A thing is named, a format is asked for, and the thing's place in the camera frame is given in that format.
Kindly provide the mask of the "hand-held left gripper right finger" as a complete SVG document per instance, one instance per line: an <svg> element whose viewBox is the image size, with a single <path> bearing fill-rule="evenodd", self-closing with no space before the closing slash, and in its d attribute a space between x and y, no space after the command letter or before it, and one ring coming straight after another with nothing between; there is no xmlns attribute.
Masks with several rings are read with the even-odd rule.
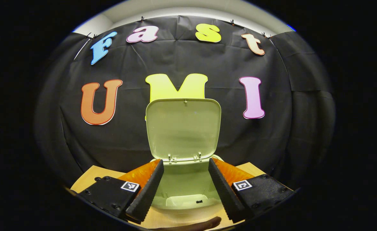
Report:
<svg viewBox="0 0 377 231"><path fill-rule="evenodd" d="M208 171L233 223L260 217L295 195L268 174L253 176L216 158L209 159Z"/></svg>

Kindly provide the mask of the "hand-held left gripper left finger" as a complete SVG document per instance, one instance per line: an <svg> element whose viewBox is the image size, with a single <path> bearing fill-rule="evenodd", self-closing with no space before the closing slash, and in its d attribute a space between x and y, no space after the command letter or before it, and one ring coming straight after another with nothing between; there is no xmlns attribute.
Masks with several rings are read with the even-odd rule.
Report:
<svg viewBox="0 0 377 231"><path fill-rule="evenodd" d="M78 195L112 216L141 224L151 207L163 173L163 161L155 159L120 177L98 177Z"/></svg>

